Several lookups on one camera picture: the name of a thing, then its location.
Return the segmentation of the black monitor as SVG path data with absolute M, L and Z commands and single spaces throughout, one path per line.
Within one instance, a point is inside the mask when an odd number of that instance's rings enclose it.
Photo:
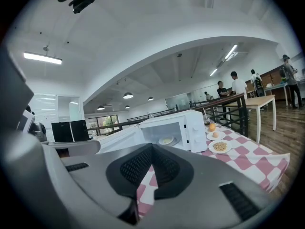
M 90 139 L 85 120 L 71 121 L 70 124 L 75 142 L 88 141 Z
M 52 123 L 51 126 L 55 142 L 73 142 L 69 122 Z

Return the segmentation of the black metal railing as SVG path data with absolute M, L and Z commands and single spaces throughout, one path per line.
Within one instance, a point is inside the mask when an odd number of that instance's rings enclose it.
M 155 113 L 147 113 L 145 115 L 129 118 L 129 119 L 127 119 L 127 121 L 129 122 L 129 121 L 148 119 L 150 117 L 159 117 L 159 116 L 163 116 L 163 115 L 166 115 L 166 114 L 171 114 L 171 113 L 173 113 L 175 111 L 176 111 L 176 109 L 172 108 L 172 109 L 168 109 L 168 110 L 164 110 L 164 111 L 159 111 L 159 112 L 155 112 Z

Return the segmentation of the table with checkered cloth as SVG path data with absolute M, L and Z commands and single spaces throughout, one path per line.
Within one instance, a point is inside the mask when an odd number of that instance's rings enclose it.
M 272 192 L 289 166 L 290 154 L 278 154 L 229 128 L 220 125 L 217 127 L 224 133 L 224 140 L 231 144 L 232 149 L 224 154 L 216 154 L 209 149 L 198 154 L 225 162 L 268 193 Z M 150 167 L 137 189 L 138 212 L 141 218 L 153 206 L 153 194 L 157 188 L 155 172 L 153 167 Z

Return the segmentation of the brown wooden cabinets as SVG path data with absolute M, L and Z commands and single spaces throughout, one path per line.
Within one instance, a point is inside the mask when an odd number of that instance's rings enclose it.
M 262 84 L 265 90 L 266 95 L 275 95 L 276 101 L 284 101 L 285 100 L 285 91 L 283 87 L 273 89 L 273 90 L 267 90 L 267 85 L 269 83 L 272 84 L 272 86 L 277 86 L 282 82 L 282 78 L 279 74 L 280 66 L 277 68 L 274 68 L 264 74 L 261 74 L 262 78 Z

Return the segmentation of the frosted glass partition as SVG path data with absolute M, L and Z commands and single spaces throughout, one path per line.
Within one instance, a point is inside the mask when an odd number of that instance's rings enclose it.
M 190 100 L 187 94 L 180 94 L 166 98 L 165 101 L 168 109 L 175 109 L 176 111 L 180 111 L 190 108 Z

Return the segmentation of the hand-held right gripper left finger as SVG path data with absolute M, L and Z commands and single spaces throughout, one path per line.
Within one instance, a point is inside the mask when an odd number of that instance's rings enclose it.
M 137 189 L 151 166 L 152 145 L 60 158 L 43 146 L 51 183 L 67 212 L 66 229 L 154 229 L 138 218 Z

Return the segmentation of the pale blue table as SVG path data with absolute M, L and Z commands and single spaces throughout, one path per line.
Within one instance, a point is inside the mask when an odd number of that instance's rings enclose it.
M 300 89 L 301 97 L 303 100 L 305 100 L 305 79 L 302 79 L 300 81 L 297 81 L 297 84 Z M 276 91 L 280 89 L 284 93 L 284 98 L 282 98 L 282 94 L 276 93 Z M 285 100 L 286 106 L 292 106 L 291 104 L 291 95 L 290 90 L 287 83 L 280 83 L 272 87 L 266 87 L 265 91 L 269 91 L 270 94 L 275 95 L 276 101 L 282 101 Z

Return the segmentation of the white microwave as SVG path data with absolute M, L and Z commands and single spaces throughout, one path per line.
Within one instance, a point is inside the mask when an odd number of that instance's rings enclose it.
M 107 136 L 100 141 L 99 153 L 111 152 L 139 144 L 157 144 L 164 136 L 174 136 L 169 145 L 193 153 L 206 151 L 205 126 L 202 113 L 187 110 L 175 114 L 154 117 Z

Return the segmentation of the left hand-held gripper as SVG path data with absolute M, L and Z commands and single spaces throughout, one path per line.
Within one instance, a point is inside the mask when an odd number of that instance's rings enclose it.
M 32 97 L 21 70 L 7 48 L 0 46 L 0 133 L 17 129 Z

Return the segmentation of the large window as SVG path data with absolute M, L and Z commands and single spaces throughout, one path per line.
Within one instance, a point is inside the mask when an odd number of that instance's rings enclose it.
M 87 127 L 88 128 L 97 128 L 97 127 L 103 127 L 103 126 L 109 126 L 109 125 L 115 125 L 118 124 L 118 116 L 117 115 L 110 115 L 110 116 L 104 116 L 104 117 L 94 117 L 89 118 L 87 120 Z M 119 130 L 119 127 L 110 127 L 105 129 L 100 129 L 100 133 L 108 133 L 112 131 Z

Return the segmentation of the white plate of noodles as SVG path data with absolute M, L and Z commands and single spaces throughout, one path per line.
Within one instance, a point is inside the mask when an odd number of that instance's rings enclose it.
M 158 140 L 158 143 L 163 146 L 169 146 L 174 140 L 174 136 L 164 136 Z

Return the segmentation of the white plate of nuts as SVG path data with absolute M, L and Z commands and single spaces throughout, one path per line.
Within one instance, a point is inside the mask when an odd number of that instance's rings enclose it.
M 208 149 L 216 154 L 224 154 L 232 149 L 232 145 L 227 140 L 216 140 L 208 145 Z

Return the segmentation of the long light wooden table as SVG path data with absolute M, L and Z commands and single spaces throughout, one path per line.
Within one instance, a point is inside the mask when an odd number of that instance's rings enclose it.
M 242 128 L 244 128 L 244 134 L 248 136 L 248 114 L 247 110 L 253 109 L 256 111 L 256 143 L 260 143 L 261 139 L 261 113 L 260 108 L 267 106 L 269 103 L 272 104 L 273 108 L 273 131 L 276 130 L 276 105 L 275 105 L 275 95 L 255 97 L 245 99 L 244 94 L 234 94 L 225 97 L 223 104 L 226 108 L 237 108 L 239 114 L 241 114 L 240 119 L 243 118 Z

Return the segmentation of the black railing with wooden handrail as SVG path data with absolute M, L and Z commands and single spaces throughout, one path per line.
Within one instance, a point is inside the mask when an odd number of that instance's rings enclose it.
M 235 120 L 227 120 L 227 123 L 223 124 L 223 126 L 229 126 L 233 123 L 237 123 L 239 128 L 232 128 L 239 134 L 244 134 L 248 136 L 248 114 L 246 110 L 245 99 L 241 95 L 233 94 L 231 96 L 218 98 L 210 101 L 201 101 L 197 103 L 191 103 L 190 108 L 188 110 L 195 110 L 202 114 L 208 112 L 211 116 L 210 119 L 219 123 L 217 118 L 221 118 L 223 115 L 227 115 L 229 117 L 236 116 Z M 88 128 L 87 131 L 95 131 L 99 132 L 102 129 L 107 128 L 118 128 L 118 131 L 122 130 L 124 126 L 130 126 L 139 124 L 145 120 L 149 119 L 149 115 L 142 115 L 140 117 L 132 118 L 131 120 L 127 120 L 122 123 L 92 127 Z

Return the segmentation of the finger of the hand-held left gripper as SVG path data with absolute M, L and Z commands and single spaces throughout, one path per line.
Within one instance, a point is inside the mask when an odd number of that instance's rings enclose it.
M 1 166 L 29 216 L 45 229 L 75 229 L 51 182 L 42 144 L 20 131 L 1 135 Z

